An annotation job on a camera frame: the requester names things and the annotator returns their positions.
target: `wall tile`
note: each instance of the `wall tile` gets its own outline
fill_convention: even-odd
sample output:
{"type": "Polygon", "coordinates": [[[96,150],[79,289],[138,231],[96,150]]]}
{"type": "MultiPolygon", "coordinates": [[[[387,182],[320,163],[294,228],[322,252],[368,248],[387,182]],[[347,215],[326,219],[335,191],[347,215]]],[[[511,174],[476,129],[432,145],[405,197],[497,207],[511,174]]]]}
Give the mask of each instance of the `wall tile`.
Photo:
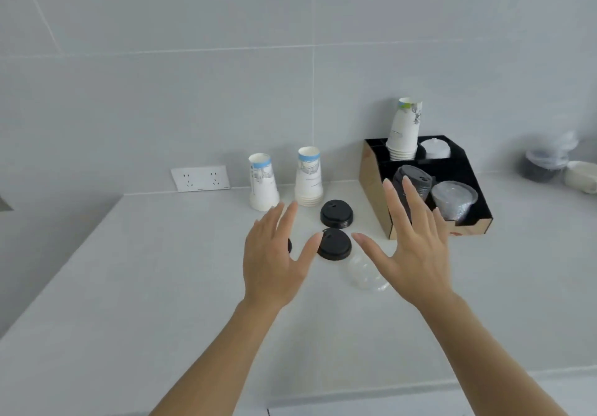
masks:
{"type": "Polygon", "coordinates": [[[325,179],[354,179],[362,139],[387,137],[396,98],[423,101],[421,134],[445,134],[479,171],[510,169],[536,135],[575,128],[597,82],[564,43],[468,41],[318,47],[315,144],[325,179]]]}
{"type": "Polygon", "coordinates": [[[0,0],[0,56],[56,53],[33,0],[0,0]]]}
{"type": "Polygon", "coordinates": [[[311,41],[311,0],[38,1],[67,53],[311,41]]]}
{"type": "Polygon", "coordinates": [[[174,190],[170,168],[212,164],[248,185],[254,152],[293,181],[311,81],[308,48],[0,62],[2,195],[174,190]]]}
{"type": "Polygon", "coordinates": [[[597,0],[316,0],[317,43],[595,31],[597,0]]]}

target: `power outlet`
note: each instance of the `power outlet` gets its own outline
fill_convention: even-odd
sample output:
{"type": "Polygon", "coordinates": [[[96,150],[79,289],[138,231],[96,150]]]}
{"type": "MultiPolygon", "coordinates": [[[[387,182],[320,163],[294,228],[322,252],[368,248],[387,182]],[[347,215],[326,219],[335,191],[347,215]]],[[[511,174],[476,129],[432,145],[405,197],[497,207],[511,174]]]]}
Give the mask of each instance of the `power outlet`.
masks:
{"type": "Polygon", "coordinates": [[[225,166],[172,168],[170,172],[179,192],[202,192],[230,188],[225,166]]]}

